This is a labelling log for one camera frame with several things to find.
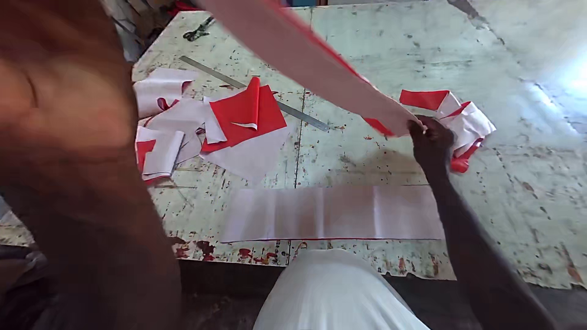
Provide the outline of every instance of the hand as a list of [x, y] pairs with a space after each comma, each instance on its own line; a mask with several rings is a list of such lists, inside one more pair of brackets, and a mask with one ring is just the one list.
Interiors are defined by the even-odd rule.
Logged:
[[408, 122], [416, 161], [427, 177], [448, 174], [454, 133], [432, 117], [416, 117], [427, 127], [423, 132], [416, 122]]
[[100, 2], [9, 0], [3, 6], [3, 173], [131, 161], [137, 111], [130, 66]]

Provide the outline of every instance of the table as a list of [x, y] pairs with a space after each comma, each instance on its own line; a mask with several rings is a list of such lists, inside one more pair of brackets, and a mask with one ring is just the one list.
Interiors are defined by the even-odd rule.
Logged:
[[[391, 97], [397, 99], [402, 89], [450, 89], [462, 101], [474, 101], [498, 130], [473, 156], [469, 171], [453, 175], [457, 188], [524, 280], [553, 288], [583, 285], [587, 176], [582, 136], [565, 118], [565, 105], [552, 100], [537, 82], [536, 72], [524, 66], [503, 38], [492, 29], [479, 28], [447, 2], [289, 10], [310, 22], [359, 73]], [[313, 95], [257, 59], [219, 23], [195, 42], [181, 37], [206, 18], [205, 12], [179, 13], [136, 63], [133, 80], [144, 79], [156, 67], [194, 70], [179, 60], [186, 55], [244, 83], [260, 76], [279, 92], [280, 101], [332, 127], [323, 132], [284, 114], [298, 129], [259, 186], [427, 184], [409, 137], [379, 136], [359, 116]], [[226, 92], [222, 85], [202, 73], [188, 94], [214, 96]], [[230, 193], [243, 187], [249, 187], [246, 180], [195, 158], [178, 167], [171, 180], [149, 188], [178, 258], [286, 266], [303, 249], [344, 248], [382, 274], [455, 279], [444, 241], [221, 244], [218, 237]], [[14, 225], [0, 229], [0, 240], [18, 241]]]

